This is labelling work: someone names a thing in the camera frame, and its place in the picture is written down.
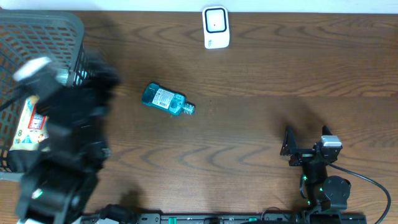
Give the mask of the orange snack bag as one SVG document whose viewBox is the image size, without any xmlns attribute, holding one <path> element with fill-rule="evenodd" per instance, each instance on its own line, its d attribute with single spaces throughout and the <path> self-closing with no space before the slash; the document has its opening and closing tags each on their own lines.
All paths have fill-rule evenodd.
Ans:
<svg viewBox="0 0 398 224">
<path fill-rule="evenodd" d="M 48 117 L 37 113 L 38 100 L 38 96 L 30 96 L 25 100 L 11 151 L 37 150 L 39 144 L 49 137 L 46 128 Z"/>
</svg>

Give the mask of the teal mouthwash bottle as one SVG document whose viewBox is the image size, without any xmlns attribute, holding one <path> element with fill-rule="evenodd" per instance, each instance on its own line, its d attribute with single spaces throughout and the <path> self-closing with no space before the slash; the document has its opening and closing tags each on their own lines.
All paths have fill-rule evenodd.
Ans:
<svg viewBox="0 0 398 224">
<path fill-rule="evenodd" d="M 189 115 L 195 113 L 195 105 L 188 102 L 185 95 L 154 82 L 147 85 L 142 102 L 146 106 L 168 112 L 173 116 L 179 116 L 181 113 Z"/>
</svg>

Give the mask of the teal wet wipes pack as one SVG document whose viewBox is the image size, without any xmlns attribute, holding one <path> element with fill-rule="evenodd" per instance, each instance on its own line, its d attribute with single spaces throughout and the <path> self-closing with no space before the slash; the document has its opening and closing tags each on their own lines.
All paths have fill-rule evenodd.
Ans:
<svg viewBox="0 0 398 224">
<path fill-rule="evenodd" d="M 65 86 L 78 86 L 83 83 L 86 77 L 87 72 L 84 70 L 69 71 L 64 68 L 59 68 L 57 70 L 56 79 Z"/>
</svg>

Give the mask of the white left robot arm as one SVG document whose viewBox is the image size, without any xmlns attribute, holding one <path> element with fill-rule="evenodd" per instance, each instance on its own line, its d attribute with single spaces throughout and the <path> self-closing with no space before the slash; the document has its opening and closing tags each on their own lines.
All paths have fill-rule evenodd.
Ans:
<svg viewBox="0 0 398 224">
<path fill-rule="evenodd" d="M 18 162 L 23 175 L 16 206 L 20 222 L 73 223 L 79 219 L 98 184 L 97 173 L 110 156 L 103 125 L 109 112 L 117 71 L 100 55 L 87 57 L 94 75 L 81 85 L 57 81 L 48 57 L 29 60 L 13 75 L 23 94 L 38 96 L 36 110 L 46 116 L 48 138 L 36 152 L 9 161 Z"/>
</svg>

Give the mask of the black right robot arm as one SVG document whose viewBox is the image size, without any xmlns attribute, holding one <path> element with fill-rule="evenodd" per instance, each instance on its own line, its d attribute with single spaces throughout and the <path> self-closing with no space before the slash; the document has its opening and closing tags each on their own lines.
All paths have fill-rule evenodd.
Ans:
<svg viewBox="0 0 398 224">
<path fill-rule="evenodd" d="M 329 176 L 326 167 L 337 161 L 343 145 L 338 136 L 327 126 L 322 127 L 322 136 L 313 147 L 301 149 L 297 146 L 293 129 L 285 129 L 281 156 L 289 156 L 290 166 L 303 170 L 300 193 L 307 199 L 316 213 L 340 212 L 347 209 L 351 183 L 339 176 Z"/>
</svg>

